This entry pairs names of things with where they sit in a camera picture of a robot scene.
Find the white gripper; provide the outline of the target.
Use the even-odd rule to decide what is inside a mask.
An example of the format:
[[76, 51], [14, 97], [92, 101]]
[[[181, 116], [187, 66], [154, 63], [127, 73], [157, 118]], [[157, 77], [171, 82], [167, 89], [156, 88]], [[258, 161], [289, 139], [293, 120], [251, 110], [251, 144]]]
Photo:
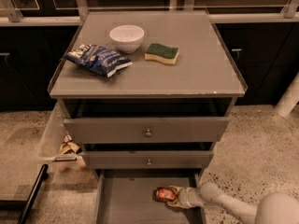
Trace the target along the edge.
[[178, 200], [167, 202], [167, 205], [185, 209], [203, 206], [203, 199], [200, 197], [199, 188], [170, 186], [170, 189], [178, 194]]

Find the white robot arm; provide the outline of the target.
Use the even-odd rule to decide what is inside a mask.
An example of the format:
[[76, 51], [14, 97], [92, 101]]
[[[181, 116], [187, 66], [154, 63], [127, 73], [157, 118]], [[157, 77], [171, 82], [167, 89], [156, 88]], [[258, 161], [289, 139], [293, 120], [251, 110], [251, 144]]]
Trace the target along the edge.
[[205, 182], [199, 188], [170, 186], [166, 199], [183, 209], [220, 207], [242, 224], [299, 224], [299, 200], [282, 192], [267, 194], [254, 206]]

